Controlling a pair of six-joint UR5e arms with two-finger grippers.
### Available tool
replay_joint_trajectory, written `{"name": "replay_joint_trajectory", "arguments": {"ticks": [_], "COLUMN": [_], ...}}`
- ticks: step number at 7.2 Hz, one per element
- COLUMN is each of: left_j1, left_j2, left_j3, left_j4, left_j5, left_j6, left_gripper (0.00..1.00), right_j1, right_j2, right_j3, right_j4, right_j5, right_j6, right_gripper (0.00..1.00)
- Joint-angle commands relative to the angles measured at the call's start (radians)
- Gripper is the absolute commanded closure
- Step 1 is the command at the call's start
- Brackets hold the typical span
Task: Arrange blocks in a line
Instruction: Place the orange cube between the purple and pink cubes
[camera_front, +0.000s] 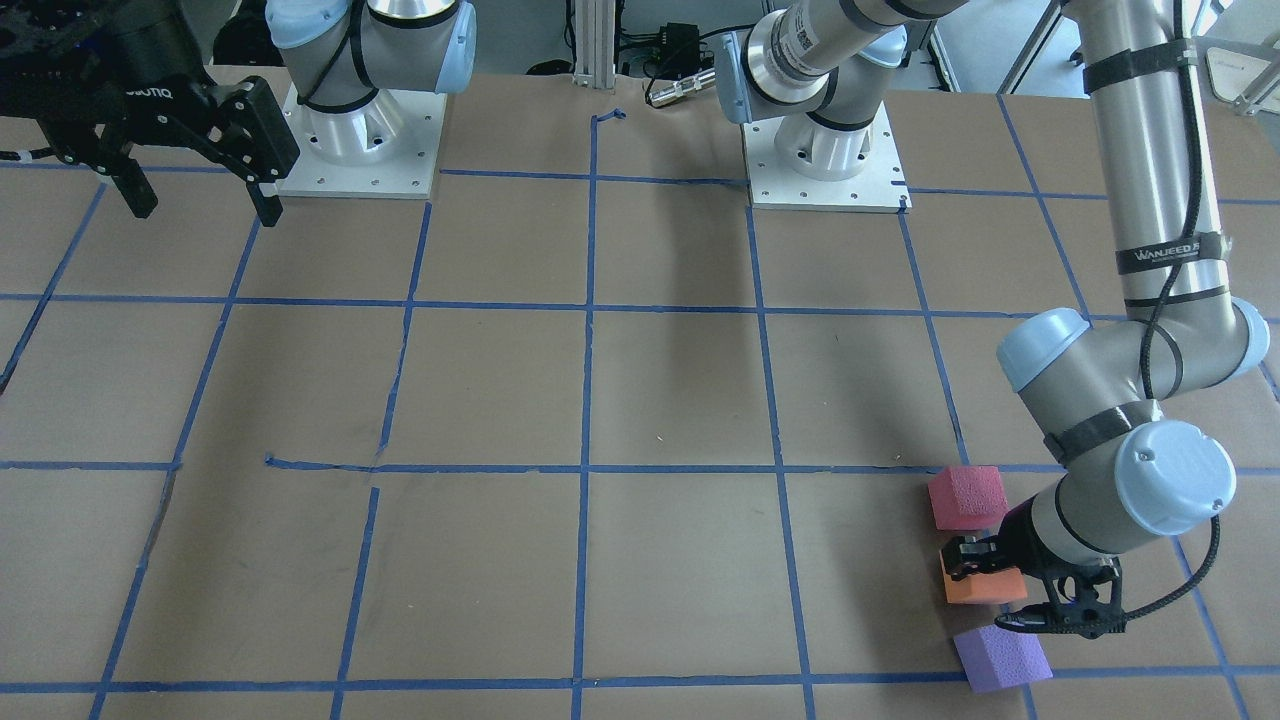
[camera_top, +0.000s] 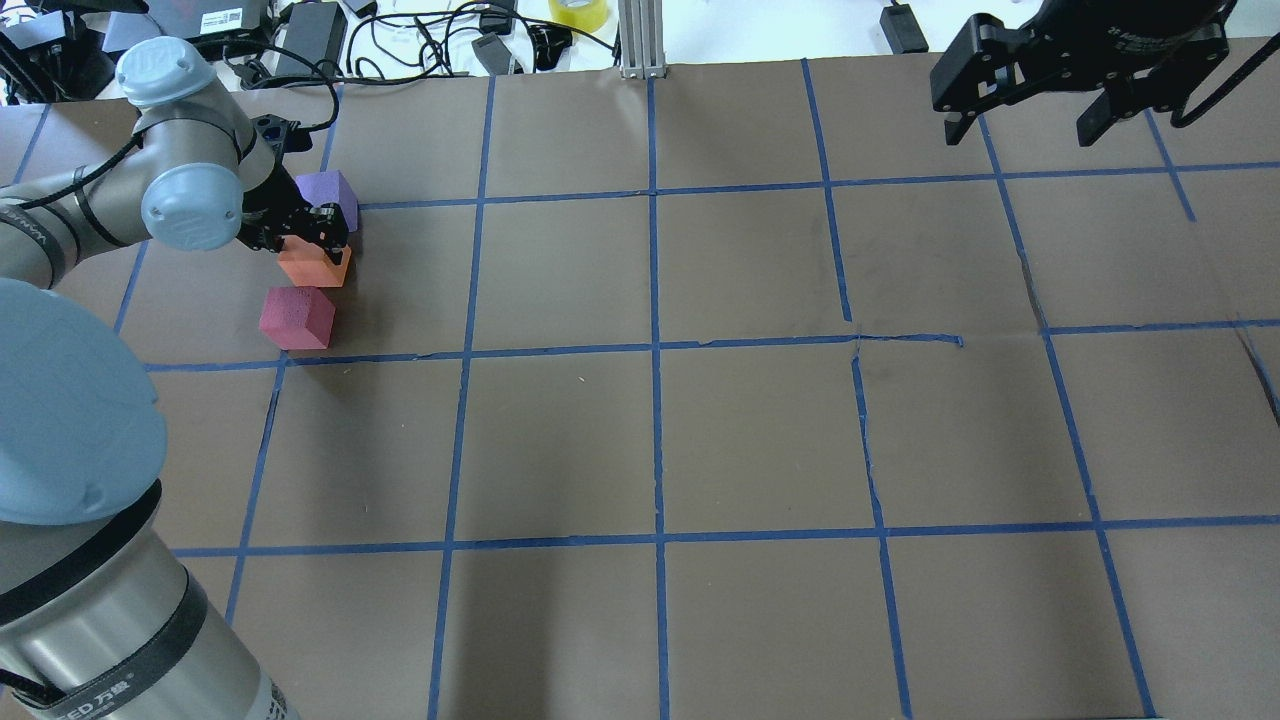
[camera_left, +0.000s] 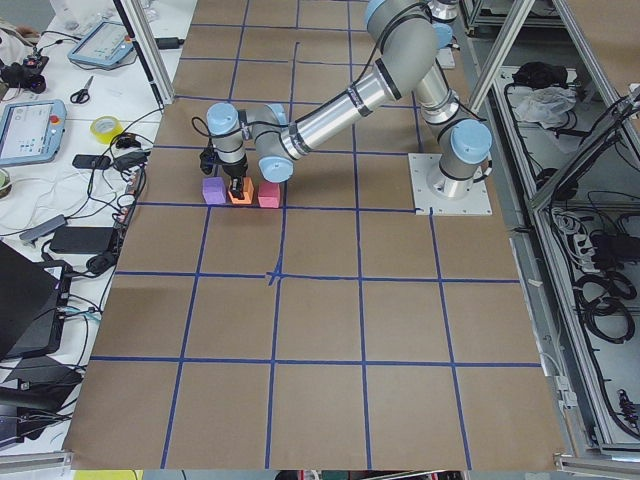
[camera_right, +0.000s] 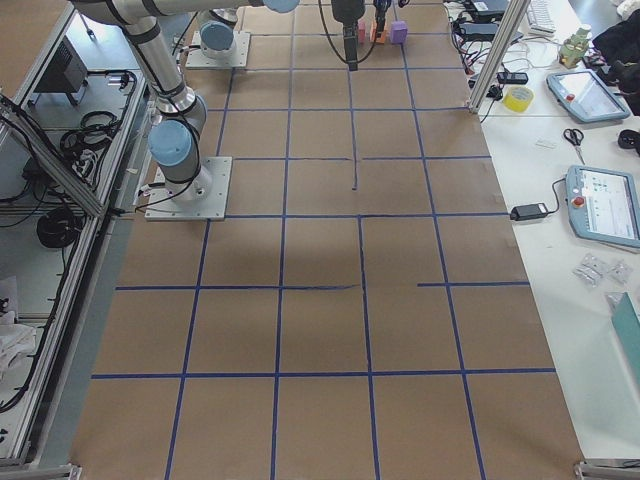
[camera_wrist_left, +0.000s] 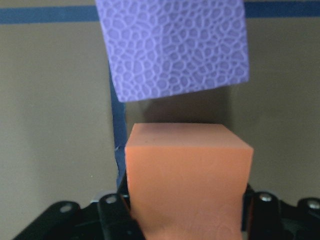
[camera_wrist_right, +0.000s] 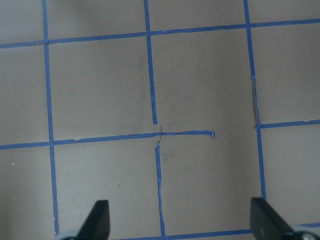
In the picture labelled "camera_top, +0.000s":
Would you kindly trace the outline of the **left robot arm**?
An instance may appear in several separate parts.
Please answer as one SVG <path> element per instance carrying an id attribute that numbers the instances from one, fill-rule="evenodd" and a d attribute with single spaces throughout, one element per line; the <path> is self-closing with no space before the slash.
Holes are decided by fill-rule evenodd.
<path id="1" fill-rule="evenodd" d="M 36 719 L 296 719 L 154 529 L 168 433 L 143 364 L 56 292 L 83 260 L 154 240 L 348 256 L 355 214 L 283 167 L 297 123 L 248 118 L 189 41 L 129 49 L 138 120 L 96 167 L 3 190 L 3 684 Z"/>

